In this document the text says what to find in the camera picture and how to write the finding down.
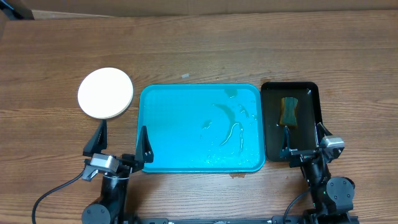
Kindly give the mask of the green yellow sponge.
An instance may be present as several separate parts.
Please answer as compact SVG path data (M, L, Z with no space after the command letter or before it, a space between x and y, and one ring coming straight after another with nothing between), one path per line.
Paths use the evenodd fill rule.
M297 128L297 105L298 99L294 97L284 97L280 101L280 115L279 115L279 126L288 126L291 128Z

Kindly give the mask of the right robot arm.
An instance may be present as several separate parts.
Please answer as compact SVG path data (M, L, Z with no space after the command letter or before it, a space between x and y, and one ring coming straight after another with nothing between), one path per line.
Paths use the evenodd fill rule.
M288 159L291 168L300 168L308 189L288 205L281 223L358 223L358 217L349 215L353 209L354 182L347 177L332 177L327 167L328 163L339 158L345 142L329 132L322 123L317 124L317 129L323 134L319 145L314 150L299 151L290 147L290 130L284 127L280 157ZM308 194L311 195L313 208L304 211L301 216L289 217L294 204Z

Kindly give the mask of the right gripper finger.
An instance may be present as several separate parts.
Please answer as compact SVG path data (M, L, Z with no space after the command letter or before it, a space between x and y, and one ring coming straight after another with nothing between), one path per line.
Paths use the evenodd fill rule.
M317 123L317 133L320 137L331 136L332 133L327 130L322 122Z
M290 130L288 126L284 126L284 137L282 141L282 150L283 151L290 151Z

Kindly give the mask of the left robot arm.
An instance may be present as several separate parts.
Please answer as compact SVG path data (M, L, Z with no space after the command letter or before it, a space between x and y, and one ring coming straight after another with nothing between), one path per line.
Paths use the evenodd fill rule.
M102 174L103 179L100 196L84 209L81 221L99 224L141 223L135 213L128 213L125 209L129 176L154 160L147 127L141 127L135 154L118 157L102 153L106 148L107 122L104 119L83 148L83 155L87 159L81 178L90 182L96 175Z

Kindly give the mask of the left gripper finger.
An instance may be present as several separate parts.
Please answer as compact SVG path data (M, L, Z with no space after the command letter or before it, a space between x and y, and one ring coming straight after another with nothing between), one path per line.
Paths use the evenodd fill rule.
M142 126L136 142L135 160L141 163L152 163L154 161L154 153L149 141L147 126Z
M94 154L101 154L107 148L107 122L102 119L97 130L83 148L83 155L92 157Z

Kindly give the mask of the white plate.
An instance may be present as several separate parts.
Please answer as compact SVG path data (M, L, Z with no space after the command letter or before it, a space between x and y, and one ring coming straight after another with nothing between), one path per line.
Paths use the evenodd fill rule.
M96 119L110 119L121 115L134 96L131 78L113 67L97 69L81 82L77 100L81 110Z

